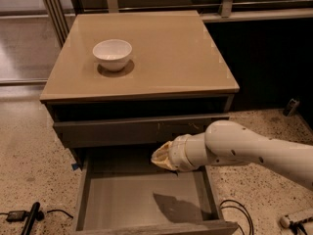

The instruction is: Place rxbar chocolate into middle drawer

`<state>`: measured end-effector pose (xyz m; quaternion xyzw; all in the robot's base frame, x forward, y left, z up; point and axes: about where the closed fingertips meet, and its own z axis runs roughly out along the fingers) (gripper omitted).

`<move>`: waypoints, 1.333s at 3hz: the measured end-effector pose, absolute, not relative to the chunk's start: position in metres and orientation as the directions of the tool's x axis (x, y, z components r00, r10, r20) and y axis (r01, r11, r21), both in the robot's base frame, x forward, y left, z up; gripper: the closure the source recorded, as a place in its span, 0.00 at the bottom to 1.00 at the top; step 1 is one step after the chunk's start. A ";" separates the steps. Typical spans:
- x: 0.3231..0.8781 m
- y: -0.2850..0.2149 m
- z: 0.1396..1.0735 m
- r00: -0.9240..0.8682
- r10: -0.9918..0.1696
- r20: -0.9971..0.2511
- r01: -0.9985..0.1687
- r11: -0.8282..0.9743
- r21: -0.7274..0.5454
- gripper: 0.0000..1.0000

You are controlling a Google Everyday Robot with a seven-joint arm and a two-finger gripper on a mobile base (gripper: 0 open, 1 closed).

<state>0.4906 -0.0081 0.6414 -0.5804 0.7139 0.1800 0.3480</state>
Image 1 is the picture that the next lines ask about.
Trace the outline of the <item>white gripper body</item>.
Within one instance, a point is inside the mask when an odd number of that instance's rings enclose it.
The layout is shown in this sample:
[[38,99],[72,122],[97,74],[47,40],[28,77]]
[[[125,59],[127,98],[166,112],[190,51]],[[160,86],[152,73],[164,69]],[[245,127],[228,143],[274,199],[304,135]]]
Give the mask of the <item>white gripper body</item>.
[[200,136],[185,134],[176,137],[169,148],[173,170],[192,171],[200,167]]

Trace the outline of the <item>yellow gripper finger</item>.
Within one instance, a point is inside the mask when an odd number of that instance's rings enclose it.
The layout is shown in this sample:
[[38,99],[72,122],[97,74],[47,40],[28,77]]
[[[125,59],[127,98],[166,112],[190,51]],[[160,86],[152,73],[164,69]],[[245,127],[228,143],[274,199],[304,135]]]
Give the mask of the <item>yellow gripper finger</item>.
[[164,143],[160,148],[153,152],[151,162],[158,167],[174,171],[175,167],[169,159],[169,152],[171,147],[171,141]]

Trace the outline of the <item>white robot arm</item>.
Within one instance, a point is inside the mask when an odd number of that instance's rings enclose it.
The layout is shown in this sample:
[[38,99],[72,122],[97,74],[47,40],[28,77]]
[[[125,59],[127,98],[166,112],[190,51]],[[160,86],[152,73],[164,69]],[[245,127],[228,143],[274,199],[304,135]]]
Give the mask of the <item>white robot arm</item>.
[[204,165],[254,163],[313,190],[313,147],[271,139],[229,120],[218,120],[205,132],[168,141],[152,154],[152,163],[171,171]]

